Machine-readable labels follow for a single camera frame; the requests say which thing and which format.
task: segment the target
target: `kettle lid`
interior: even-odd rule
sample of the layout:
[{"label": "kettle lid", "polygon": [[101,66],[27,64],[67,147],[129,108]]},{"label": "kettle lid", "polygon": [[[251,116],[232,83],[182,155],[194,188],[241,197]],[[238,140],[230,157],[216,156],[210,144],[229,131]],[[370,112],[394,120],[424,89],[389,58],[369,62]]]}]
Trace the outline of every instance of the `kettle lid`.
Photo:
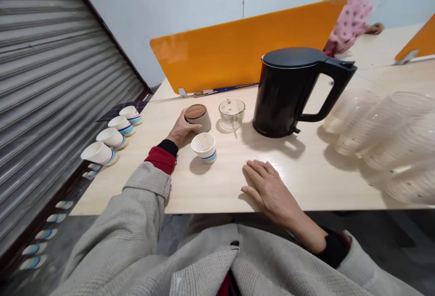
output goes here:
[{"label": "kettle lid", "polygon": [[266,53],[263,63],[278,68],[298,68],[325,62],[329,57],[313,48],[284,48]]}]

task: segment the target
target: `rolling shutter door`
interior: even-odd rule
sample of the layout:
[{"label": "rolling shutter door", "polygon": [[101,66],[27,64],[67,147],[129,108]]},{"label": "rolling shutter door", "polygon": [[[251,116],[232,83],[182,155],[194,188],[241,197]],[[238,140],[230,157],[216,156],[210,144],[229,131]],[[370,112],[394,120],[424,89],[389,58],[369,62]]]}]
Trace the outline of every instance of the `rolling shutter door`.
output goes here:
[{"label": "rolling shutter door", "polygon": [[144,90],[82,0],[0,0],[0,253]]}]

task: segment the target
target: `hand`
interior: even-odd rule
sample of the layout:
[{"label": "hand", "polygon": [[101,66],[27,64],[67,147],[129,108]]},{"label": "hand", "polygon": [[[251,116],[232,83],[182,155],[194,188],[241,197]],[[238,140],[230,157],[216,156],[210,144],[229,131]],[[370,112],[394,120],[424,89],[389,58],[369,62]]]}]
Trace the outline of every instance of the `hand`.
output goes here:
[{"label": "hand", "polygon": [[254,181],[255,188],[243,186],[242,192],[249,195],[274,223],[294,234],[308,251],[322,252],[328,234],[302,211],[275,168],[269,162],[249,160],[243,169]]},{"label": "hand", "polygon": [[375,35],[378,35],[384,29],[385,29],[385,25],[382,24],[381,22],[377,22],[377,23],[373,24],[372,26],[370,26],[368,28],[368,30],[366,31],[366,34],[375,34]]},{"label": "hand", "polygon": [[184,117],[186,113],[186,109],[187,108],[181,111],[180,117],[178,117],[174,127],[172,128],[171,132],[166,138],[167,140],[171,140],[172,142],[174,142],[177,147],[180,147],[184,138],[190,131],[200,129],[203,127],[201,124],[189,124],[186,121],[186,118]]}]

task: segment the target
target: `orange partition panel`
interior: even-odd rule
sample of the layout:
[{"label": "orange partition panel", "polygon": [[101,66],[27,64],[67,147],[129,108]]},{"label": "orange partition panel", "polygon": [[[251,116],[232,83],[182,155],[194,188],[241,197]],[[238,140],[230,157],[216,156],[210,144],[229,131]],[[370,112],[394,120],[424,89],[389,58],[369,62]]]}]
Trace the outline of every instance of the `orange partition panel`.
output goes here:
[{"label": "orange partition panel", "polygon": [[150,41],[178,94],[258,82],[260,57],[287,47],[323,50],[343,5],[323,1]]},{"label": "orange partition panel", "polygon": [[415,57],[435,54],[435,15],[417,32],[408,44],[399,52],[394,60],[402,60],[412,50],[419,50]]}]

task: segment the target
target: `wooden table surface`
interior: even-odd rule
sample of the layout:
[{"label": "wooden table surface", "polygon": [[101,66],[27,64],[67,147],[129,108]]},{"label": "wooden table surface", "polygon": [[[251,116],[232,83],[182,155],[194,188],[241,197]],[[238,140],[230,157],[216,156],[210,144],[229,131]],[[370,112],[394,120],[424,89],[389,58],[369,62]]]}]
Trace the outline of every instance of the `wooden table surface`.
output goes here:
[{"label": "wooden table surface", "polygon": [[[381,96],[392,91],[435,96],[435,60],[390,66],[420,27],[412,25],[386,30],[376,37],[361,37],[344,55],[347,60],[356,60],[359,67],[349,87],[371,89]],[[317,113],[331,89],[330,81],[325,75],[319,77],[304,113]],[[281,139],[258,134],[251,122],[257,90],[254,86],[202,98],[179,98],[165,80],[144,108],[144,123],[129,137],[130,145],[119,152],[120,159],[115,165],[101,170],[71,215],[100,214],[110,198],[121,192],[151,147],[167,136],[181,109],[195,103],[204,104],[208,109],[212,121],[210,133],[216,138],[217,160],[211,165],[204,164],[190,148],[194,134],[188,136],[179,150],[172,174],[171,193],[165,208],[168,214],[258,210],[240,191],[247,184],[242,166],[253,159],[271,162],[305,211],[424,207],[404,204],[384,194],[377,183],[379,174],[369,170],[362,160],[343,157],[334,151],[331,142],[335,136],[323,131],[322,122],[300,122],[300,134]],[[240,99],[246,105],[243,125],[233,133],[225,133],[218,126],[218,106],[228,98]]]}]

